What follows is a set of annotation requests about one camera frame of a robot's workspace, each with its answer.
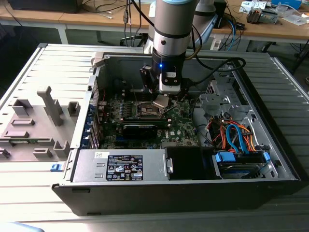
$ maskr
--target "metal bracket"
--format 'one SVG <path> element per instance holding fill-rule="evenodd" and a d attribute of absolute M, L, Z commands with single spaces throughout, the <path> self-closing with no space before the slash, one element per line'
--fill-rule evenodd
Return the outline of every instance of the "metal bracket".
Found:
<path fill-rule="evenodd" d="M 104 52 L 95 52 L 91 56 L 91 66 L 96 68 L 104 64 Z"/>

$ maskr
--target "gray plastic part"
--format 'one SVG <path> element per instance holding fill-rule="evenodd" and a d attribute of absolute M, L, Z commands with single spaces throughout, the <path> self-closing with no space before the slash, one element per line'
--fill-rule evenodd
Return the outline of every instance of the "gray plastic part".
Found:
<path fill-rule="evenodd" d="M 40 146 L 54 146 L 55 142 L 53 140 L 53 138 L 50 138 L 48 141 L 47 140 L 38 140 L 38 144 Z"/>
<path fill-rule="evenodd" d="M 69 156 L 70 153 L 70 144 L 68 143 L 68 141 L 66 141 L 62 147 L 60 143 L 56 141 L 54 151 L 59 158 L 66 158 Z"/>
<path fill-rule="evenodd" d="M 32 106 L 27 99 L 17 99 L 12 108 L 18 117 L 23 117 L 28 116 L 26 109 L 32 108 Z"/>
<path fill-rule="evenodd" d="M 80 109 L 81 109 L 81 107 L 80 107 L 78 101 L 69 102 L 68 111 L 69 111 L 69 114 L 70 114 L 71 117 L 78 116 Z"/>
<path fill-rule="evenodd" d="M 63 121 L 60 118 L 59 112 L 57 107 L 55 106 L 55 102 L 52 99 L 52 96 L 50 95 L 50 92 L 52 91 L 52 88 L 50 86 L 40 89 L 37 91 L 37 94 L 43 99 L 46 109 L 49 112 L 50 117 L 52 118 L 52 121 L 55 126 L 61 126 Z"/>
<path fill-rule="evenodd" d="M 3 136 L 6 138 L 28 138 L 29 133 L 27 131 L 7 131 Z"/>
<path fill-rule="evenodd" d="M 58 99 L 55 99 L 55 100 L 54 100 L 54 103 L 55 103 L 56 109 L 58 110 L 58 113 L 59 113 L 60 115 L 63 114 L 63 111 L 62 111 L 62 108 L 61 108 L 61 106 L 60 106 L 60 104 L 59 104 Z M 49 111 L 48 111 L 48 109 L 47 109 L 46 107 L 44 107 L 44 110 L 45 110 L 45 112 L 47 113 L 47 115 L 49 115 Z"/>
<path fill-rule="evenodd" d="M 49 161 L 64 161 L 67 158 L 60 158 L 57 156 L 56 152 L 53 150 L 55 141 L 59 141 L 61 145 L 65 141 L 72 140 L 72 135 L 74 133 L 77 117 L 71 117 L 67 109 L 67 105 L 62 106 L 63 114 L 61 118 L 63 119 L 63 124 L 61 127 L 56 127 L 50 116 L 48 116 L 44 110 L 44 105 L 33 105 L 32 109 L 27 109 L 28 117 L 22 119 L 33 119 L 35 122 L 33 126 L 14 126 L 11 122 L 14 119 L 21 119 L 16 114 L 13 114 L 10 123 L 7 124 L 6 128 L 3 130 L 3 134 L 7 131 L 27 131 L 29 133 L 28 138 L 20 139 L 20 141 L 13 141 L 16 138 L 12 138 L 12 141 L 9 142 L 9 138 L 4 140 L 5 142 L 0 142 L 0 147 L 5 148 L 11 156 L 8 159 L 0 159 L 0 162 L 11 162 L 11 161 L 40 161 L 33 155 L 35 148 L 48 147 L 50 152 L 53 154 L 51 158 L 48 158 Z M 37 141 L 36 143 L 24 142 L 24 141 Z"/>
<path fill-rule="evenodd" d="M 25 118 L 25 119 L 13 119 L 11 124 L 13 126 L 33 126 L 34 121 L 32 118 Z"/>
<path fill-rule="evenodd" d="M 10 157 L 10 153 L 3 149 L 3 148 L 0 148 L 0 158 L 9 158 Z"/>
<path fill-rule="evenodd" d="M 33 154 L 36 158 L 51 158 L 53 156 L 48 148 L 35 148 Z"/>

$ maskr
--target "electronics on desk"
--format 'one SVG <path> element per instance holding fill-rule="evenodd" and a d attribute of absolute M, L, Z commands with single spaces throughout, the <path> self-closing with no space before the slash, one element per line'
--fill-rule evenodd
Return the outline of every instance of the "electronics on desk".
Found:
<path fill-rule="evenodd" d="M 226 9 L 226 1 L 224 0 L 215 0 L 214 6 L 216 7 L 216 14 L 219 16 L 213 28 L 221 28 L 223 26 L 222 18 L 224 16 L 224 11 Z"/>
<path fill-rule="evenodd" d="M 247 15 L 247 22 L 252 24 L 259 24 L 259 23 L 276 24 L 277 21 L 278 21 L 277 13 L 270 10 L 262 10 L 252 7 Z"/>
<path fill-rule="evenodd" d="M 76 13 L 83 0 L 8 0 L 13 10 Z"/>
<path fill-rule="evenodd" d="M 289 5 L 295 9 L 299 9 L 301 6 L 301 0 L 272 0 L 271 3 L 274 5 L 278 5 L 281 2 L 282 5 Z"/>

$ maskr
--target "connector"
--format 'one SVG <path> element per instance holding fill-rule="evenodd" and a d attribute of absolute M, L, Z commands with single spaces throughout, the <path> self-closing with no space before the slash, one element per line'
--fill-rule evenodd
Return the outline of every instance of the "connector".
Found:
<path fill-rule="evenodd" d="M 264 155 L 264 158 L 266 159 L 266 161 L 270 160 L 270 156 L 269 156 L 268 152 L 264 152 L 263 155 Z"/>
<path fill-rule="evenodd" d="M 233 152 L 218 152 L 215 156 L 216 156 L 217 163 L 236 161 Z"/>
<path fill-rule="evenodd" d="M 128 23 L 128 19 L 129 19 L 129 14 L 127 12 L 127 10 L 124 11 L 124 23 L 127 24 Z"/>

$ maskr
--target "sticker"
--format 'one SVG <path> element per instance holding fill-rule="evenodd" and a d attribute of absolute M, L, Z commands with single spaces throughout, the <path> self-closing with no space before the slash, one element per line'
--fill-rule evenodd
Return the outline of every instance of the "sticker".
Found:
<path fill-rule="evenodd" d="M 143 180 L 143 156 L 108 156 L 106 180 Z"/>
<path fill-rule="evenodd" d="M 108 151 L 96 151 L 95 159 L 107 159 L 110 153 Z"/>
<path fill-rule="evenodd" d="M 169 77 L 169 78 L 175 78 L 176 77 L 176 73 L 175 72 L 166 72 L 166 77 Z"/>

